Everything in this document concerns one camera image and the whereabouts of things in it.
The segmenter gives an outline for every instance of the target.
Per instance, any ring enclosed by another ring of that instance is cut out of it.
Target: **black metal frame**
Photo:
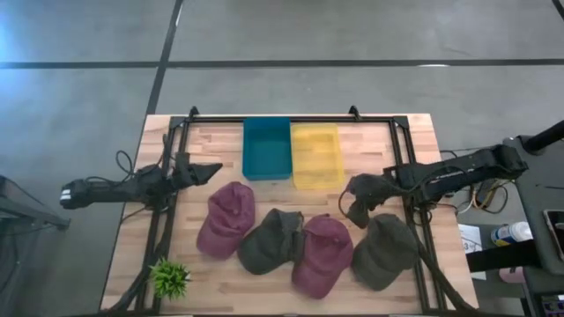
[[[192,107],[190,113],[186,117],[174,116],[171,117],[168,127],[167,140],[165,142],[165,147],[163,151],[163,173],[167,173],[169,170],[169,161],[172,155],[172,144],[174,142],[174,134],[177,129],[182,127],[181,141],[178,147],[178,151],[186,151],[186,145],[188,141],[189,125],[191,123],[237,123],[243,122],[247,118],[244,115],[234,115],[234,116],[198,116],[199,112],[197,108]],[[409,127],[409,121],[407,116],[395,115],[395,116],[361,116],[358,109],[352,106],[348,114],[343,115],[292,115],[289,116],[291,122],[357,122],[357,123],[385,123],[389,125],[390,128],[390,138],[392,143],[392,149],[394,152],[394,157],[396,164],[402,164],[401,148],[399,143],[399,137],[397,129],[401,129],[404,134],[405,147],[407,150],[407,156],[411,163],[416,161],[415,149],[413,148],[412,136]],[[176,212],[176,197],[173,195],[168,197],[163,201],[163,209],[165,211],[156,210],[152,214],[151,224],[149,227],[149,232],[147,235],[147,243],[145,248],[145,254],[143,259],[142,271],[137,276],[136,280],[133,282],[132,286],[128,290],[130,295],[135,296],[136,303],[133,311],[128,311],[127,307],[130,306],[132,299],[122,302],[118,307],[114,306],[114,309],[110,312],[100,312],[100,315],[123,315],[123,316],[133,316],[133,315],[154,315],[160,313],[160,299],[153,297],[151,308],[145,307],[145,300],[147,294],[147,285],[145,281],[148,278],[148,266],[153,265],[160,257],[167,258],[168,251],[170,248],[170,243],[172,239],[172,230],[174,226],[174,216]],[[409,204],[407,200],[404,199],[404,214],[406,223],[414,228],[415,223],[413,221],[413,216],[416,210]],[[164,231],[160,238],[159,243],[157,243],[157,229],[160,223],[160,216],[165,213],[167,215]],[[423,228],[423,238],[425,245],[431,254],[433,260],[436,261],[436,252],[434,250],[433,235],[431,233],[431,227],[426,217],[421,217],[421,224]],[[433,310],[429,304],[429,297],[427,293],[427,286],[425,281],[425,276],[423,274],[423,268],[421,262],[418,261],[414,268],[415,280],[419,294],[419,302],[421,305],[421,310],[423,313]],[[434,290],[437,299],[437,308],[440,311],[446,312],[446,301],[444,298],[444,293],[441,287],[434,280]]]

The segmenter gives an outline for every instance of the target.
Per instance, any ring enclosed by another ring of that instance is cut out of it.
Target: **plastic bin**
[[[243,175],[250,181],[284,180],[292,174],[290,119],[248,118],[243,122]]]
[[[294,124],[292,164],[297,189],[342,188],[345,171],[337,124]]]

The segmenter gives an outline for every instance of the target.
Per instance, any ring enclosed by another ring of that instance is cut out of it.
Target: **cap brim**
[[[237,250],[242,266],[254,275],[269,273],[285,263],[264,254],[258,245],[259,238],[257,229],[253,230],[243,239]]]
[[[335,286],[338,277],[343,270],[336,270],[322,274],[313,269],[307,262],[302,261],[292,271],[292,283],[299,291],[309,295],[313,299],[322,299]]]
[[[202,228],[197,234],[196,247],[203,254],[225,260],[235,252],[241,243],[243,234],[232,236],[217,234],[211,229],[209,220],[209,217],[205,218]]]
[[[390,286],[402,272],[389,271],[381,268],[367,251],[368,244],[363,240],[354,248],[351,269],[359,282],[375,291],[381,291]]]

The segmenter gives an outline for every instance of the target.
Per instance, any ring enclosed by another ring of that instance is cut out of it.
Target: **teal plastic bin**
[[[258,117],[243,122],[243,175],[250,181],[292,175],[290,118]]]

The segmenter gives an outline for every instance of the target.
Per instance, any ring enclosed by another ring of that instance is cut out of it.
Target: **baseball cap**
[[[312,217],[303,231],[303,258],[293,267],[292,282],[299,291],[322,299],[351,265],[353,242],[345,225],[329,215]]]
[[[252,274],[262,275],[286,262],[298,261],[303,246],[302,224],[303,216],[298,211],[269,211],[237,251],[242,266]]]
[[[351,269],[357,280],[381,291],[418,258],[409,227],[396,215],[381,214],[370,219],[367,236],[354,248]]]
[[[237,249],[255,223],[253,190],[238,181],[220,188],[208,199],[208,215],[197,235],[203,254],[225,260]]]

